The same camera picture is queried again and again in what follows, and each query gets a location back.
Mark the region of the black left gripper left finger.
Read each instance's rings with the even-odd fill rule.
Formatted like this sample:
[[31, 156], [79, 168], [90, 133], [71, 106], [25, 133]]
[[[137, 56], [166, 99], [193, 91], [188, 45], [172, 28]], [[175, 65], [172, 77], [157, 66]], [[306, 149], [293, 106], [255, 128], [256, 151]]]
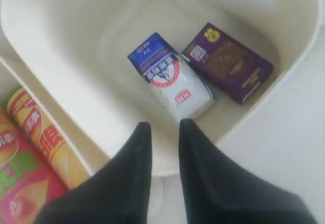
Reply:
[[151, 127], [140, 122], [94, 176], [47, 203], [35, 223], [147, 223], [152, 172]]

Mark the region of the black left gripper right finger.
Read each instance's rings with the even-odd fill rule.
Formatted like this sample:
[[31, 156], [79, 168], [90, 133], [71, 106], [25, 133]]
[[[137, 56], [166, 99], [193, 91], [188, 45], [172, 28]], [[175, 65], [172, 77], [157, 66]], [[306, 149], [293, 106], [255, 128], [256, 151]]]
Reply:
[[302, 199], [245, 170], [191, 119], [179, 124], [179, 166], [188, 223], [316, 223]]

